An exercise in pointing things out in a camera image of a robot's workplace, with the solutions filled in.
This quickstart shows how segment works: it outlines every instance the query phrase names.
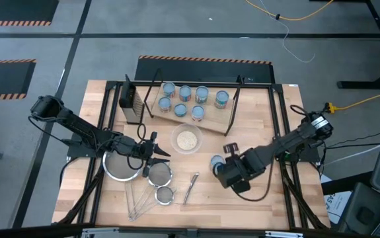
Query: paper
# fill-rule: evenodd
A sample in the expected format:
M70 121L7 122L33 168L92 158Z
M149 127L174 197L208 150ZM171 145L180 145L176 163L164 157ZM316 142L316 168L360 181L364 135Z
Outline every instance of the paper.
M321 183L332 181L332 179L328 178L326 175L322 175ZM336 194L326 195L324 196L324 202L326 206L326 210L328 211L329 220L332 223L337 224L340 220L340 216L346 207L348 199L350 198L351 191L346 192L338 192Z

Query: black panel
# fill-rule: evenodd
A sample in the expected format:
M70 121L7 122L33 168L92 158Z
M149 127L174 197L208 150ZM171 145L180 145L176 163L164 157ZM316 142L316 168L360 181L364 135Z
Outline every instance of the black panel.
M0 95L27 93L36 63L0 63Z
M0 20L52 21L58 0L0 0Z
M275 83L269 65L265 63L231 63L173 59L139 59L135 80L150 81L156 70L162 69L165 81L236 83L238 75L247 83Z

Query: white bowl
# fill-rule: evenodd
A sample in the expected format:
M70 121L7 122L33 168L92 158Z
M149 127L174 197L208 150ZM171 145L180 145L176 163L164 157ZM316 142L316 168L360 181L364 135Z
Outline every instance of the white bowl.
M179 146L178 146L178 135L181 133L181 132L192 132L194 135L196 135L197 137L197 144L194 148L192 149L189 149L189 150L185 150L185 149L181 149ZM194 126L194 125L191 125L191 124L187 124L187 123L184 123L184 124L181 124L179 126L177 126L173 132L172 132L172 135L171 135L171 144L172 144L172 147L179 153L181 154L185 154L185 155L189 155L191 153L194 153L196 152L200 146L202 146L202 141L203 141L203 133L200 129L198 129L197 126Z

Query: wooden tray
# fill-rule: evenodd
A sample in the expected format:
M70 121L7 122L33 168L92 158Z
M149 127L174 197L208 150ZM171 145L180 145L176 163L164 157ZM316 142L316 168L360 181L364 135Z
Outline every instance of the wooden tray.
M159 108L159 99L164 96L162 83L160 89L157 92L155 102L153 103L150 111L152 115L164 118L167 120L172 120L175 122L188 123L195 126L199 126L204 129L212 130L215 132L226 133L232 115L232 109L234 107L234 94L237 91L235 88L208 88L209 96L206 104L200 105L196 103L196 87L191 88L191 100L188 102L182 102L179 99L179 89L180 87L175 86L175 96L171 98L172 110L170 112L161 112ZM227 106L224 109L218 109L215 107L216 93L220 90L227 91L229 94L229 100ZM187 106L187 113L183 117L178 117L174 113L174 107L178 104L185 104ZM191 119L191 111L194 106L202 106L204 109L204 117L200 122L195 122Z

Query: floor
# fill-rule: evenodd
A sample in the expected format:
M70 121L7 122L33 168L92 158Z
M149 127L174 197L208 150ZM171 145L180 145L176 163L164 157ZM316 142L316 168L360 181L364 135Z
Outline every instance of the floor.
M321 7L307 0L264 0L268 9L285 17L299 17ZM380 1L373 4L380 15ZM85 0L60 0L47 27L0 27L0 33L75 33ZM285 22L291 33L378 33L370 12L361 3L333 3L315 17ZM91 3L83 33L285 33L285 28L243 0L98 0ZM67 61L72 38L0 38L0 60L37 59L28 95L0 101L0 229L10 227L25 179L30 172L41 133L26 119L37 96L54 95ZM79 41L62 100L78 112L87 80L131 78L139 55L190 56L267 60L274 63L277 83L298 84L304 107L320 110L325 102L344 106L380 91L340 90L339 80L371 81L380 76L380 39L250 38L86 38ZM327 144L380 132L380 99L327 116L334 135ZM53 134L71 134L54 126ZM379 142L380 137L364 142ZM335 149L326 162L360 148ZM50 140L38 175L24 226L48 225L55 206L59 172L67 148ZM373 168L377 151L326 167L338 179Z

